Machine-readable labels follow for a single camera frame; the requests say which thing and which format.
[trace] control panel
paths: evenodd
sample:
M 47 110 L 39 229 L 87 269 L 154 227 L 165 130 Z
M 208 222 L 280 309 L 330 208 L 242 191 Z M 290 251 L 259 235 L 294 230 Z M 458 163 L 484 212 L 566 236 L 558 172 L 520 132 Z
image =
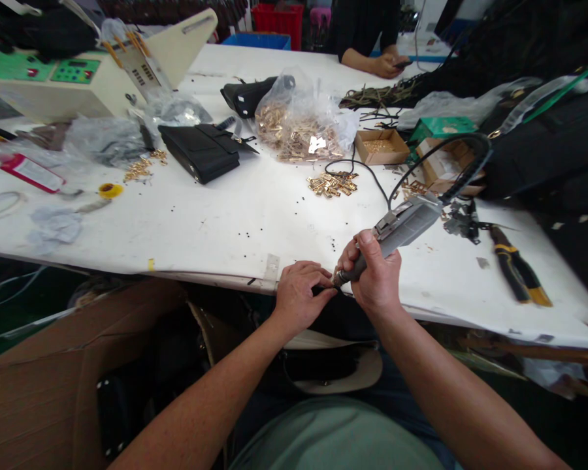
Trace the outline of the control panel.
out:
M 100 61 L 91 59 L 64 59 L 43 63 L 31 54 L 0 52 L 0 80 L 45 82 L 50 79 L 51 82 L 88 85 L 99 66 Z
M 89 84 L 98 70 L 100 61 L 89 59 L 64 59 L 59 61 L 51 81 Z
M 54 61 L 45 64 L 31 54 L 0 52 L 0 80 L 45 82 L 53 68 Z

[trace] black leather wallet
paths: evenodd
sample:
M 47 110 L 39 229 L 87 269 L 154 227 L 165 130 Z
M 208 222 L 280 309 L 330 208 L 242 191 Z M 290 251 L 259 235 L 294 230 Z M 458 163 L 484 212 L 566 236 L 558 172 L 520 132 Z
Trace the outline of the black leather wallet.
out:
M 257 153 L 232 133 L 211 124 L 193 127 L 159 126 L 159 132 L 172 156 L 200 184 L 205 184 L 240 165 L 240 150 Z
M 248 119 L 255 117 L 255 111 L 259 101 L 270 91 L 278 77 L 266 78 L 263 82 L 250 84 L 226 84 L 220 90 L 224 101 L 235 111 L 240 118 Z M 296 81 L 291 75 L 284 77 L 284 85 L 288 88 L 294 88 Z

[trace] roll of tape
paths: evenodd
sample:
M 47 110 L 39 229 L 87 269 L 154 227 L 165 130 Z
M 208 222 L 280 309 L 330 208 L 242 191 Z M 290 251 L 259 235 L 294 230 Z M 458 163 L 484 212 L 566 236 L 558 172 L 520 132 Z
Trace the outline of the roll of tape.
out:
M 0 219 L 14 213 L 26 201 L 26 195 L 18 191 L 0 193 Z
M 112 183 L 105 183 L 98 188 L 98 194 L 104 199 L 113 199 L 116 196 L 120 196 L 122 191 L 124 191 L 122 186 Z

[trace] cell phone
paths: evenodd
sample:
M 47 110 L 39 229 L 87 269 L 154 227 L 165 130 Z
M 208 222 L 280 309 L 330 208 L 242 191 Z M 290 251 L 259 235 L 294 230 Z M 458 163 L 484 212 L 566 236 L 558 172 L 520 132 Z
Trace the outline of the cell phone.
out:
M 413 64 L 413 61 L 407 61 L 407 62 L 399 62 L 397 64 L 394 64 L 394 68 L 395 69 L 404 69 L 405 67 Z

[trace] pliers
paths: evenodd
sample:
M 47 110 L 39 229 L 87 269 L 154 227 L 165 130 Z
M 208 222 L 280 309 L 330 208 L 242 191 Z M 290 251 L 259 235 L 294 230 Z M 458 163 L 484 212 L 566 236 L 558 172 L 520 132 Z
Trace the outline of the pliers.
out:
M 516 300 L 522 304 L 534 302 L 543 307 L 553 307 L 536 273 L 527 264 L 527 261 L 521 257 L 518 248 L 510 243 L 503 231 L 495 224 L 489 224 L 488 229 L 495 243 L 495 254 L 497 255 L 498 263 L 514 292 Z

